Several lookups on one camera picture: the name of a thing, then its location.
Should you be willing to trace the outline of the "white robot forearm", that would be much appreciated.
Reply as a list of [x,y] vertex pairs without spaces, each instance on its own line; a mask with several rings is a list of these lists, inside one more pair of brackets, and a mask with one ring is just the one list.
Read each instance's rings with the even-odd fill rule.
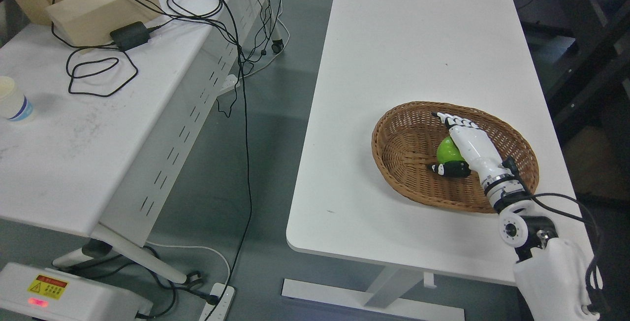
[[498,233],[518,256],[518,290],[536,321],[598,321],[603,313],[595,257],[558,235],[551,218],[534,212],[526,188],[509,174],[481,181],[498,213]]

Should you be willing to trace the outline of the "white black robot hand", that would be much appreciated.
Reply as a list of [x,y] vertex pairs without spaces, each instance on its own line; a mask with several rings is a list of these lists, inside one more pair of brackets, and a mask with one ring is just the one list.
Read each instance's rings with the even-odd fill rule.
[[515,175],[503,166],[495,144],[475,122],[442,112],[432,112],[431,115],[439,118],[448,129],[461,157],[477,173],[482,188],[486,189],[500,180],[515,180]]

